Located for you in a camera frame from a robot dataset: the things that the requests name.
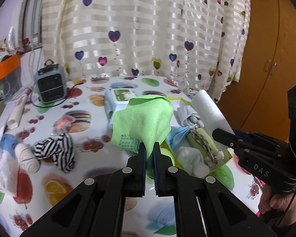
space heater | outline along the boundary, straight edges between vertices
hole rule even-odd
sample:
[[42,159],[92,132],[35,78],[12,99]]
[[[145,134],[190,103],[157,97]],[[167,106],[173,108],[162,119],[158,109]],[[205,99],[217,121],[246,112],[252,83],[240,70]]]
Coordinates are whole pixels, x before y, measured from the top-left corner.
[[53,61],[45,66],[35,74],[40,101],[46,104],[64,99],[67,96],[64,68]]

black and white striped cloth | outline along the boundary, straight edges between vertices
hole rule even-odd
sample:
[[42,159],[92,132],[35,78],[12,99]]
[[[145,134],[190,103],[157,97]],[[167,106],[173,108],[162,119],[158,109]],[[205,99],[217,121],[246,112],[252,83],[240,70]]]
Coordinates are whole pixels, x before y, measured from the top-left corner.
[[39,160],[53,158],[54,164],[63,172],[68,173],[74,169],[76,160],[73,152],[73,140],[70,134],[62,133],[51,136],[34,146],[34,155]]

table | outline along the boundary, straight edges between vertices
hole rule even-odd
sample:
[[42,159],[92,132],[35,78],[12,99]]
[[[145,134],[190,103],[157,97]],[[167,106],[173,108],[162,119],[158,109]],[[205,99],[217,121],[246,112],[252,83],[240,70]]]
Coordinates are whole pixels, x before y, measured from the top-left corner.
[[[107,89],[128,87],[137,95],[160,94],[190,101],[189,97],[165,77],[112,77],[83,82],[85,83],[75,87],[69,99],[59,106],[37,108],[27,102],[20,126],[8,131],[9,134],[22,137],[23,142],[33,145],[48,138],[52,133],[54,122],[64,114],[82,116],[84,119],[82,123],[77,123],[71,128],[76,146],[75,169],[65,174],[47,159],[35,174],[19,172],[18,184],[24,186],[24,191],[18,194],[17,199],[0,194],[0,223],[12,237],[18,237],[23,230],[64,197],[65,194],[58,193],[57,188],[68,193],[87,177],[112,173],[126,166],[127,159],[132,153],[111,145],[107,135],[108,120],[103,99]],[[68,83],[69,88],[73,85],[72,82]],[[42,105],[37,97],[34,91],[33,102]],[[103,144],[100,145],[103,147],[92,150],[95,142]],[[243,172],[234,158],[227,165],[234,177],[235,186],[232,192],[256,213],[262,193],[261,189],[258,188],[256,191],[256,188],[253,188],[257,185],[257,180]],[[27,227],[25,224],[22,224],[23,227],[18,226],[20,220],[26,222]],[[128,198],[126,201],[122,236],[152,237],[175,233],[173,198],[155,196],[154,182],[147,177],[145,196]]]

cabinet handle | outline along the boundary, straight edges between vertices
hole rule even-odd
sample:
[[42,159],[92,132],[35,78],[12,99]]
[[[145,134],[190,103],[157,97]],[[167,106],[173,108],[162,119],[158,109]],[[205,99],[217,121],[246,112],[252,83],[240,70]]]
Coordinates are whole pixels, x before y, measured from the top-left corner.
[[266,69],[264,70],[265,72],[269,71],[269,65],[271,63],[271,60],[268,60],[267,65],[266,65]]
[[273,63],[273,65],[272,65],[273,68],[271,69],[271,73],[270,73],[271,76],[273,76],[273,73],[274,73],[274,69],[275,69],[276,64],[277,63]]

striped curtain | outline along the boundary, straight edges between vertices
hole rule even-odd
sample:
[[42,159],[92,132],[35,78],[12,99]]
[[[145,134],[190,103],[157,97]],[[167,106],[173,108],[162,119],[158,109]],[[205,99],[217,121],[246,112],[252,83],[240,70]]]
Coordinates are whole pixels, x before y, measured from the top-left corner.
[[71,80],[163,75],[217,102],[240,77],[250,0],[43,0],[46,59]]

